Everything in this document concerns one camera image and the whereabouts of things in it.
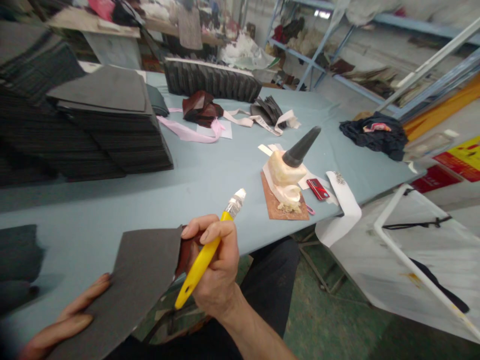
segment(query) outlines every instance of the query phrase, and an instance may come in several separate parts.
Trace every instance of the dark pants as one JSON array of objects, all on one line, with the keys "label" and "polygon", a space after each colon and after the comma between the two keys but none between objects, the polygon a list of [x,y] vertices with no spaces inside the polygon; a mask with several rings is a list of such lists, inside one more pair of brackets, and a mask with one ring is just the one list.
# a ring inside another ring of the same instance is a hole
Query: dark pants
[{"label": "dark pants", "polygon": [[[253,263],[241,291],[250,306],[283,338],[289,318],[299,247],[285,237],[251,254]],[[108,357],[119,359],[242,359],[233,339],[215,319],[199,331],[161,345],[129,336]]]}]

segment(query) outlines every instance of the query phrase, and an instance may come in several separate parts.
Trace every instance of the knee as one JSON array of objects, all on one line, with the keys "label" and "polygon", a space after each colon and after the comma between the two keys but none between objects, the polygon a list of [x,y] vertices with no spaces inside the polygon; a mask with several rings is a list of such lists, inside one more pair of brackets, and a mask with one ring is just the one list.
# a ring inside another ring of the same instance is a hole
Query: knee
[{"label": "knee", "polygon": [[278,256],[287,264],[292,264],[295,268],[300,262],[299,245],[291,238],[287,237],[276,248]]}]

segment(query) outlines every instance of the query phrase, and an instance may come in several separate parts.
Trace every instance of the table surface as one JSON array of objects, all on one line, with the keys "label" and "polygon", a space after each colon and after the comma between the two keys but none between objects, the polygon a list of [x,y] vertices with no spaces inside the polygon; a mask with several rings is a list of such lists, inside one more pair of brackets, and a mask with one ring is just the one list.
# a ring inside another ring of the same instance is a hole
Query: table surface
[{"label": "table surface", "polygon": [[[147,82],[159,88],[168,107],[182,107],[183,97],[168,93],[163,74],[148,72]],[[270,220],[260,177],[268,158],[257,148],[260,144],[279,143],[288,149],[312,126],[320,125],[322,131],[304,164],[325,179],[326,171],[339,171],[359,203],[419,176],[381,152],[354,145],[339,130],[339,122],[350,119],[319,94],[264,87],[260,96],[269,95],[284,112],[293,109],[300,128],[286,129],[277,137],[256,124],[252,128],[232,124],[233,139],[203,144],[181,141],[161,125],[173,170],[0,189],[0,229],[37,224],[38,242],[46,249],[35,282],[44,295],[1,321],[6,343],[17,351],[99,275],[110,272],[125,231],[176,228],[194,217],[220,215],[240,188],[247,194],[235,219],[241,254],[341,214],[336,205],[319,202],[310,190],[304,190],[305,201],[316,215],[309,221]],[[229,111],[250,109],[245,102],[215,102]],[[181,113],[169,118],[196,128],[182,120]]]}]

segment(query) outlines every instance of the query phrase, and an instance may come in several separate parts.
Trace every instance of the yellow sign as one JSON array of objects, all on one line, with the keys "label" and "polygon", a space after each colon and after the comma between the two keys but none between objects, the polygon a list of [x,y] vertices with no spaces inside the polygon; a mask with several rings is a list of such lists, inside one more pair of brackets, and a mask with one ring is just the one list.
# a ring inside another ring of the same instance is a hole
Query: yellow sign
[{"label": "yellow sign", "polygon": [[434,159],[468,181],[477,182],[480,180],[480,136],[465,141]]}]

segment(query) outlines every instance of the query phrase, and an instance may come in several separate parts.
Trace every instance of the fingernail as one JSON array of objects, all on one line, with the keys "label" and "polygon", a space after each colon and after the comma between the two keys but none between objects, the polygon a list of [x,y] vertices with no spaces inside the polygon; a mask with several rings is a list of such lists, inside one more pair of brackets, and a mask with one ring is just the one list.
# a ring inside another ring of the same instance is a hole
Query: fingernail
[{"label": "fingernail", "polygon": [[205,242],[205,240],[207,240],[207,236],[209,235],[209,231],[208,230],[205,230],[205,232],[203,233],[203,235],[201,236],[200,238],[200,243],[203,244]]},{"label": "fingernail", "polygon": [[188,232],[189,232],[189,227],[188,227],[188,225],[187,225],[187,226],[185,226],[185,228],[184,228],[183,231],[181,232],[181,236],[186,235]]},{"label": "fingernail", "polygon": [[97,281],[95,281],[93,284],[94,285],[99,285],[99,284],[103,284],[104,282],[106,282],[107,280],[110,279],[110,274],[108,272],[104,273],[102,276],[100,276]]},{"label": "fingernail", "polygon": [[78,325],[86,325],[92,322],[94,317],[88,314],[79,314],[73,317],[73,321]]}]

